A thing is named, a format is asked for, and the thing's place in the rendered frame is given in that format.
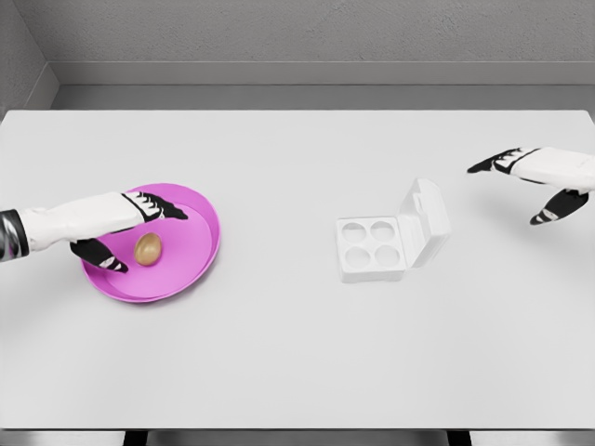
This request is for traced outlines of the white egg box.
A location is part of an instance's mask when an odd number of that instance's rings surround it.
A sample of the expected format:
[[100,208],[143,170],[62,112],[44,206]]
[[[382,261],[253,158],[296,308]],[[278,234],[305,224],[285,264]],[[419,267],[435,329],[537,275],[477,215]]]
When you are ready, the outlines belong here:
[[416,179],[398,212],[336,221],[337,259],[344,283],[397,282],[426,266],[451,234],[440,188]]

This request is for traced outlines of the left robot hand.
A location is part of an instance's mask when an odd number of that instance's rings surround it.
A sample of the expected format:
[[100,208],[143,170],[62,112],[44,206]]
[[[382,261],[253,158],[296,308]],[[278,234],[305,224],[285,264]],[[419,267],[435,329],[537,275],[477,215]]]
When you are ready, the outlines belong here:
[[100,236],[158,219],[188,218],[171,202],[146,191],[109,192],[60,205],[48,213],[50,227],[56,232],[53,241],[68,242],[71,251],[92,266],[120,273],[128,272],[127,264],[99,240]]

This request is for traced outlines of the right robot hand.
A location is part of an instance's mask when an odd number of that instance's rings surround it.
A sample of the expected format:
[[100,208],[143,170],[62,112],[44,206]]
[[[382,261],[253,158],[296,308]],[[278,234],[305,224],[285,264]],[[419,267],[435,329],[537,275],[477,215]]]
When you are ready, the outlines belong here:
[[589,195],[595,192],[595,154],[553,147],[519,147],[502,151],[467,169],[469,174],[491,171],[558,190],[532,216],[532,226],[570,216],[582,208]]

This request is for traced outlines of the brown egg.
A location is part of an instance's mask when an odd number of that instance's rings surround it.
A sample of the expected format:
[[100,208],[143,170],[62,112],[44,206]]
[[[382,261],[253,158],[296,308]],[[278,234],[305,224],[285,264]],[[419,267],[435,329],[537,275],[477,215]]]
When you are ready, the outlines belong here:
[[152,266],[160,259],[162,249],[161,238],[154,232],[146,233],[135,244],[135,261],[142,267]]

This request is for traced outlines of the pink round plate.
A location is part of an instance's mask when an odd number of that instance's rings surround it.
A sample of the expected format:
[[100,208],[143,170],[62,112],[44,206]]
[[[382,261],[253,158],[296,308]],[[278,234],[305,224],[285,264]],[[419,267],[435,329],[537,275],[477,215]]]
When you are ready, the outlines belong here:
[[[213,204],[200,192],[178,184],[153,183],[133,191],[148,192],[171,202],[188,218],[157,219],[132,230],[99,239],[128,266],[120,273],[82,263],[87,280],[101,293],[130,303],[157,301],[175,295],[197,281],[213,263],[220,245],[220,222]],[[134,258],[137,241],[148,233],[162,242],[160,258],[141,266]]]

